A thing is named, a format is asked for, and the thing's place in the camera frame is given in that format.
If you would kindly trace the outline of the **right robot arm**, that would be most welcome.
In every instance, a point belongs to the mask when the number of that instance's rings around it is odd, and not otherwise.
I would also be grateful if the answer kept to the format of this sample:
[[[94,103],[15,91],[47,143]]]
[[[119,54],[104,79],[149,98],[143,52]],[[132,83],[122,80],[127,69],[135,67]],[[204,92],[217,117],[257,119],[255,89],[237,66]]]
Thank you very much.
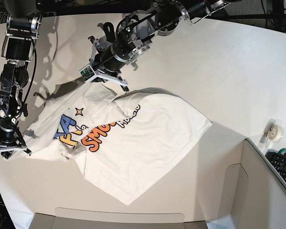
[[[43,17],[41,0],[6,0],[8,11],[1,57],[7,62],[0,75],[0,155],[8,159],[14,152],[31,154],[18,127],[28,116],[25,86],[31,87],[28,64],[37,59],[36,42]]]

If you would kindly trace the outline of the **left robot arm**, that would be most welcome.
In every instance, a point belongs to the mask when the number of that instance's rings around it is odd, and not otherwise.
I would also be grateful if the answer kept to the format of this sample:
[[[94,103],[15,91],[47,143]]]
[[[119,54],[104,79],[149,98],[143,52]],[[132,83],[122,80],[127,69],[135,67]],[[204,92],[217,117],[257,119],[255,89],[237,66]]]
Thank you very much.
[[[153,0],[149,9],[126,15],[117,26],[110,22],[102,24],[105,36],[88,38],[92,54],[89,64],[79,73],[86,83],[112,81],[129,92],[121,69],[131,65],[137,70],[137,59],[150,49],[154,37],[169,36],[180,20],[204,19],[230,3],[229,0]]]

